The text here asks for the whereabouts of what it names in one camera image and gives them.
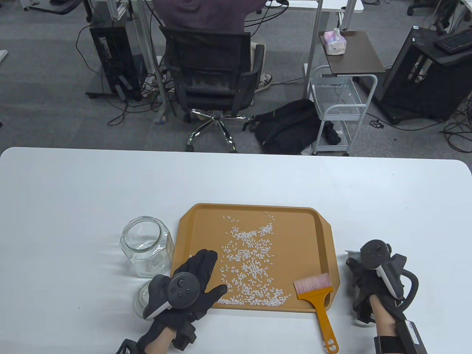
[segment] purple shirt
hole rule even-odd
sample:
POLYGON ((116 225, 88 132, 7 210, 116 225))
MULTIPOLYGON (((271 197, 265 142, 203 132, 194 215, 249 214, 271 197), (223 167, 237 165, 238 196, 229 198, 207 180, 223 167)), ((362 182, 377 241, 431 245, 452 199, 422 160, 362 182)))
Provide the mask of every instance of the purple shirt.
POLYGON ((164 24, 175 28, 244 32, 244 20, 266 0, 152 0, 164 24))

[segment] glass jar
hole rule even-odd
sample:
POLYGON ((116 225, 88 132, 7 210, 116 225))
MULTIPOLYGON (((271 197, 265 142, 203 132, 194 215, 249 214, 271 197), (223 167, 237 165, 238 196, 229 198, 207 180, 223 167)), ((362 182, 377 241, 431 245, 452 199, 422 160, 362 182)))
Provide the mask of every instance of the glass jar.
POLYGON ((149 302, 149 283, 148 280, 143 283, 138 290, 136 291, 135 297, 133 299, 133 309, 139 318, 143 318, 143 311, 149 302))
POLYGON ((170 269, 174 242, 169 229, 156 218, 131 220, 121 234, 120 246, 142 278, 153 278, 170 269))

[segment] floor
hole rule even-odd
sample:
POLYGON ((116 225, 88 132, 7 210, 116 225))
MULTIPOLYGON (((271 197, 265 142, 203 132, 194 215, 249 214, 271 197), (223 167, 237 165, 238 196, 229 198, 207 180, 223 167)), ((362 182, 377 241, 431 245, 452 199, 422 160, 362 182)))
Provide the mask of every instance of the floor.
MULTIPOLYGON (((84 90, 93 73, 85 66, 75 49, 79 30, 86 26, 82 6, 65 16, 38 11, 24 12, 18 1, 0 0, 0 49, 9 55, 0 65, 0 152, 11 146, 129 149, 183 151, 188 135, 196 125, 182 122, 181 117, 168 115, 164 125, 153 123, 153 112, 128 114, 118 126, 107 122, 120 114, 104 100, 91 100, 84 90)), ((425 15, 406 15, 408 0, 380 0, 379 6, 365 5, 355 14, 352 29, 365 30, 384 65, 391 64, 410 28, 429 25, 425 15)), ((261 25, 254 39, 267 44, 265 71, 275 82, 301 77, 302 63, 308 58, 314 13, 289 10, 282 16, 261 25)), ((335 18, 331 16, 330 27, 335 18)), ((156 52, 162 53, 163 38, 154 25, 156 52)), ((88 30, 78 43, 89 65, 97 69, 98 57, 88 30)), ((302 84, 273 86, 258 93, 255 104, 246 114, 273 110, 302 96, 302 84)), ((122 107, 119 101, 114 104, 122 107)), ((375 107, 370 109, 379 115, 375 107)), ((375 129, 365 119, 353 156, 457 159, 472 168, 472 156, 448 147, 442 126, 418 132, 405 132, 386 126, 375 129)), ((402 128, 418 128, 431 124, 416 120, 402 128)), ((242 132, 241 122, 228 124, 237 148, 243 153, 261 153, 253 134, 242 132)), ((195 150, 227 152, 227 146, 216 127, 199 137, 195 150)))

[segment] orange tray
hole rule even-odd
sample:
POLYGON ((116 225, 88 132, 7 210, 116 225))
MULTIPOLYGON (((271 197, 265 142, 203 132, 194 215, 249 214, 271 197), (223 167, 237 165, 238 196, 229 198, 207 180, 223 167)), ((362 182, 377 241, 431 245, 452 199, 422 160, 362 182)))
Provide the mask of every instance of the orange tray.
POLYGON ((328 273, 326 309, 339 288, 331 226, 310 208, 194 205, 180 219, 172 272, 203 248, 218 253, 207 291, 228 284, 215 308, 315 312, 293 281, 328 273))

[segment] black computer case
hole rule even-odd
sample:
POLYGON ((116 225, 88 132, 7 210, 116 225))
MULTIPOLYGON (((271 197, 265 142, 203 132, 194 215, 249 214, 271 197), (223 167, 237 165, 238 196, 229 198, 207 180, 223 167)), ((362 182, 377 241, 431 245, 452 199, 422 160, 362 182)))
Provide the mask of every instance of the black computer case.
POLYGON ((438 38, 433 30, 411 29, 392 68, 379 77, 374 102, 384 112, 391 107, 447 120, 471 93, 472 56, 449 56, 434 46, 438 38))
POLYGON ((105 86, 120 96, 124 94, 127 100, 140 100, 147 69, 135 20, 125 13, 119 21, 112 21, 106 3, 96 2, 93 22, 90 34, 102 64, 101 81, 107 80, 105 86))

